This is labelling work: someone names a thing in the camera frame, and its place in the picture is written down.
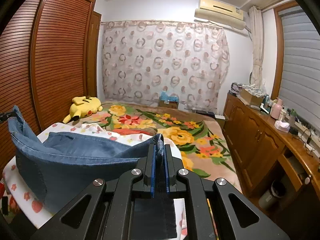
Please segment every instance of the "silver screw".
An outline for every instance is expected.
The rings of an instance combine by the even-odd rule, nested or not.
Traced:
[[[224,179],[224,178],[218,178],[217,179],[217,183],[220,185],[220,186],[224,186],[227,184],[227,180]]]
[[[187,175],[189,173],[189,171],[187,169],[180,169],[179,170],[179,174],[181,175]]]
[[[139,175],[141,173],[141,170],[140,169],[133,169],[132,171],[131,171],[131,174],[132,175]]]
[[[102,179],[95,179],[93,182],[93,185],[99,187],[103,184],[103,180]]]

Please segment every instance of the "air conditioner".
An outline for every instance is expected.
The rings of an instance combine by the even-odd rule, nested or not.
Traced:
[[[245,28],[243,10],[215,0],[200,0],[195,17],[229,25],[238,30]]]

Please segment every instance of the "cardboard box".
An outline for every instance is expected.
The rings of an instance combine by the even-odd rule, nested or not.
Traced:
[[[178,109],[178,105],[179,105],[178,102],[174,102],[174,101],[164,102],[164,100],[159,100],[159,105],[158,106]]]
[[[258,98],[252,94],[250,94],[247,90],[242,89],[240,93],[241,97],[248,102],[249,105],[255,105],[260,107],[263,101],[263,97]]]

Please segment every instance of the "bottle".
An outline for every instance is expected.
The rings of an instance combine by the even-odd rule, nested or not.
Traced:
[[[288,123],[290,124],[290,126],[294,126],[294,123],[296,122],[296,114],[297,114],[296,111],[294,109],[291,109],[289,120],[288,120]]]
[[[282,104],[283,104],[282,99],[278,98],[277,103],[273,104],[272,106],[272,111],[270,112],[270,115],[276,120],[278,120],[280,112],[282,110]]]

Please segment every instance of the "white bedsheet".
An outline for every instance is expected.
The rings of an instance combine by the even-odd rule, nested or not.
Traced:
[[[63,123],[55,123],[45,129],[42,133],[38,135],[38,138],[41,142],[44,142],[49,135],[49,132],[73,132],[90,136],[98,136],[109,138],[111,140],[116,140],[117,142],[126,144],[126,145],[136,145],[142,141],[145,141],[151,136],[146,134],[131,134],[131,135],[119,135],[118,133],[109,132],[103,130],[97,124],[82,124],[81,128],[77,128],[70,125],[65,125]],[[177,146],[168,138],[164,138],[165,144],[170,144],[172,156],[181,159],[181,153]],[[35,194],[30,190],[27,186],[23,178],[20,176],[18,172],[18,168],[16,166],[16,158],[12,158],[6,167],[3,170],[5,184],[7,185],[7,189],[12,194],[13,198],[16,200],[17,204],[24,212],[24,214],[28,217],[28,219],[32,222],[32,224],[36,228],[40,228],[44,225],[54,214],[50,213],[46,210],[45,205],[40,203]],[[177,224],[177,238],[176,240],[180,240],[184,238],[184,235],[181,237],[182,226],[185,225],[185,215],[184,215],[184,200],[183,199],[175,199],[174,200],[175,213],[176,213],[176,224]]]

